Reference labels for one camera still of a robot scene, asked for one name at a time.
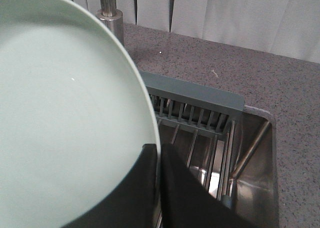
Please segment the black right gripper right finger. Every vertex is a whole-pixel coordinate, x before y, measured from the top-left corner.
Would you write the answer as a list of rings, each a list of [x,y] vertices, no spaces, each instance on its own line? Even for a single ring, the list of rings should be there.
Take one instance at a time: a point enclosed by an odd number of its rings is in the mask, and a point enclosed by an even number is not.
[[[256,227],[213,198],[171,144],[161,146],[160,192],[164,227]]]

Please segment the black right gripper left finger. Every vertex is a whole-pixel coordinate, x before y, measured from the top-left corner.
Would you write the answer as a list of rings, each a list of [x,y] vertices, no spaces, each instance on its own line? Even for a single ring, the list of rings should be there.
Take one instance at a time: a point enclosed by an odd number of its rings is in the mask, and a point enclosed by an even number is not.
[[[100,203],[64,227],[153,227],[158,153],[145,144],[132,169]]]

